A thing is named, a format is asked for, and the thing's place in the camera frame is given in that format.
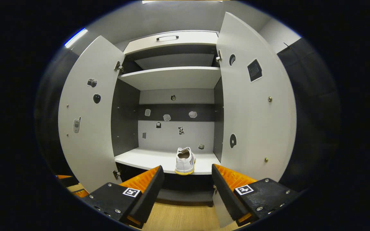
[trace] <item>shoe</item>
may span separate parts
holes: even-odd
[[[178,148],[176,152],[176,168],[175,173],[179,175],[189,175],[195,169],[195,155],[192,153],[190,147],[184,149]]]

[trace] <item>gray wall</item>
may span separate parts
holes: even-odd
[[[234,14],[256,31],[270,20],[267,14],[238,1],[156,1],[148,4],[132,1],[86,28],[117,44],[174,30],[220,31],[225,12]]]

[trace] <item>cabinet door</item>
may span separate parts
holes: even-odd
[[[119,72],[114,68],[118,61],[122,64],[124,57],[122,51],[99,36],[79,56],[61,93],[61,146],[69,167],[88,193],[107,182],[117,183],[112,173],[116,165],[110,115]],[[97,81],[94,88],[88,84],[89,79]]]
[[[279,181],[296,133],[295,98],[285,68],[258,32],[228,12],[216,47],[224,92],[221,165],[257,180]]]

